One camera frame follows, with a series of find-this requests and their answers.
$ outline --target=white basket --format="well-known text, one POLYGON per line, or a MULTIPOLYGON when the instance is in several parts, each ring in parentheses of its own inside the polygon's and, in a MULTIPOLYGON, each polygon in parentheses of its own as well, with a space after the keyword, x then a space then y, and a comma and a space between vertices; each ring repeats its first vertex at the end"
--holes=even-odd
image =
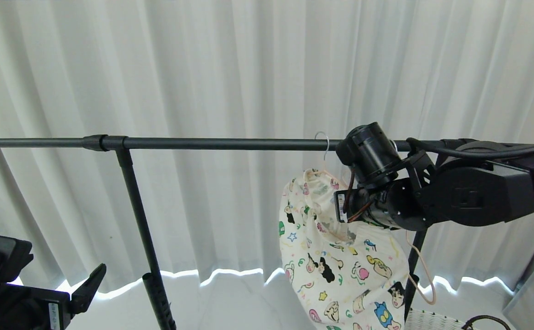
POLYGON ((465 322, 429 311, 410 309, 405 330, 460 330, 465 322))

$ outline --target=black cable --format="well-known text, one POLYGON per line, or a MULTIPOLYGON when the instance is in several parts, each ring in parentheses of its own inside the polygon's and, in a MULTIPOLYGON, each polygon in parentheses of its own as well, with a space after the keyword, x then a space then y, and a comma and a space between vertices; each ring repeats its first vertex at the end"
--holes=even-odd
POLYGON ((431 144, 427 144, 420 140, 417 140, 413 137, 406 138, 406 142, 415 146, 416 148, 426 150, 427 152, 433 152, 433 153, 443 154, 446 156, 467 158, 467 159, 484 159, 484 160, 508 159, 508 158, 527 156, 529 154, 534 153, 534 144, 527 146, 527 147, 519 148, 519 149, 514 148, 513 150, 505 150, 501 152, 464 152, 460 150, 453 150, 449 148, 433 146, 431 144))

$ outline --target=white curtain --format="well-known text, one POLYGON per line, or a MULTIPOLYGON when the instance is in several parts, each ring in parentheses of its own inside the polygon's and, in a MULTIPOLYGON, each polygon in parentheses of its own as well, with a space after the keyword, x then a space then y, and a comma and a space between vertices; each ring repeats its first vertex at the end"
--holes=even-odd
MULTIPOLYGON (((343 138, 372 121, 396 140, 534 143, 534 1, 0 1, 0 138, 343 138)), ((302 152, 133 160, 161 269, 202 280, 279 267, 281 189, 322 167, 302 152)), ((0 150, 0 234, 33 242, 33 286, 104 262, 106 292, 147 270, 112 153, 0 150)), ((534 215, 439 224, 424 247, 455 287, 514 287, 533 253, 534 215)))

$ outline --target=black hair cartoon figure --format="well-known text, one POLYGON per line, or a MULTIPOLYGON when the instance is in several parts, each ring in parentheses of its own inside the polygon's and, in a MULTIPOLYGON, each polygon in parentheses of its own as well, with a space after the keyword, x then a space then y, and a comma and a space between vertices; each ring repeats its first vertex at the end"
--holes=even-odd
POLYGON ((320 263, 318 263, 318 272, 322 274, 322 277, 326 280, 326 282, 330 283, 334 281, 334 274, 332 274, 332 270, 326 264, 324 257, 320 257, 320 263))
POLYGON ((288 223, 295 224, 296 221, 294 221, 294 215, 292 214, 292 206, 289 204, 289 201, 288 206, 285 207, 284 211, 288 215, 288 223))
POLYGON ((401 282, 395 282, 387 292, 391 294, 391 303, 393 304, 393 307, 399 308, 404 305, 404 295, 406 294, 406 291, 401 282))
POLYGON ((318 265, 316 264, 314 259, 312 259, 311 255, 308 253, 307 254, 307 263, 306 263, 307 272, 312 273, 316 268, 318 268, 318 265))

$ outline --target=clothing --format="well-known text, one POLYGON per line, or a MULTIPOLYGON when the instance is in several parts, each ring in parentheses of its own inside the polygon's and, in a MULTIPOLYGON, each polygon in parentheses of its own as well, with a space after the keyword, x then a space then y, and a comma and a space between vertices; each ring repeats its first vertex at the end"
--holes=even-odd
POLYGON ((406 254, 390 231, 336 219, 338 182, 307 170, 284 188, 279 246, 294 291, 322 330, 401 330, 406 254))

